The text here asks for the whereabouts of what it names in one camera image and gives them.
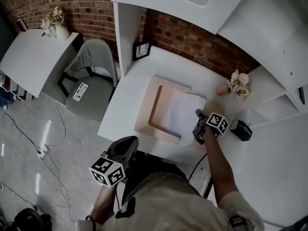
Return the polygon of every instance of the flower vase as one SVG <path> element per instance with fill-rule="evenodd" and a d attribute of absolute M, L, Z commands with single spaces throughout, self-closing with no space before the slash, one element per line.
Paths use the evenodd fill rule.
<path fill-rule="evenodd" d="M 49 31 L 50 31 L 52 37 L 56 37 L 57 36 L 57 32 L 56 32 L 55 26 L 49 27 Z"/>
<path fill-rule="evenodd" d="M 68 30 L 62 24 L 56 24 L 56 30 L 57 30 L 57 37 L 60 41 L 65 41 L 68 38 L 69 36 Z"/>

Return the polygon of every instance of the power strip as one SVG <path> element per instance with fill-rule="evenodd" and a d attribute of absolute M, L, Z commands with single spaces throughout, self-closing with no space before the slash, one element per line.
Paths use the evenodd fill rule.
<path fill-rule="evenodd" d="M 73 99 L 79 102 L 83 94 L 86 92 L 87 88 L 88 88 L 88 85 L 82 82 L 80 86 L 78 87 L 77 91 L 75 92 Z"/>
<path fill-rule="evenodd" d="M 40 154 L 38 153 L 38 158 L 43 159 L 44 155 L 47 153 L 48 149 L 45 145 L 40 149 Z"/>

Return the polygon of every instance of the hand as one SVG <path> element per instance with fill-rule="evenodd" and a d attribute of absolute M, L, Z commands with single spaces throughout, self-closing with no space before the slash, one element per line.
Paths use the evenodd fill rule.
<path fill-rule="evenodd" d="M 205 127 L 205 133 L 204 133 L 204 135 L 202 136 L 202 138 L 204 139 L 204 141 L 206 140 L 206 139 L 208 139 L 208 137 L 212 137 L 212 136 L 214 136 L 215 137 L 215 134 L 214 134 L 214 132 L 213 132 L 213 129 L 210 127 L 210 126 L 206 126 Z"/>

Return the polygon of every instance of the person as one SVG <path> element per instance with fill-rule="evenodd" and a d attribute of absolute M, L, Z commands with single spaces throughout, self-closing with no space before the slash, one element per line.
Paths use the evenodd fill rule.
<path fill-rule="evenodd" d="M 76 230 L 264 230 L 259 214 L 239 193 L 211 127 L 205 128 L 203 138 L 218 207 L 201 197 L 175 165 L 146 162 L 128 178 L 117 213 L 110 216 L 116 186 L 103 187 L 91 214 L 77 221 Z"/>

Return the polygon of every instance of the wrist strap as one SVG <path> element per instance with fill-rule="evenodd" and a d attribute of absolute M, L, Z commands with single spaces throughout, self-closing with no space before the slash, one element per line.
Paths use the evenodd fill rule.
<path fill-rule="evenodd" d="M 96 224 L 93 218 L 90 215 L 87 215 L 86 220 L 90 219 L 93 224 L 93 231 L 96 231 Z"/>

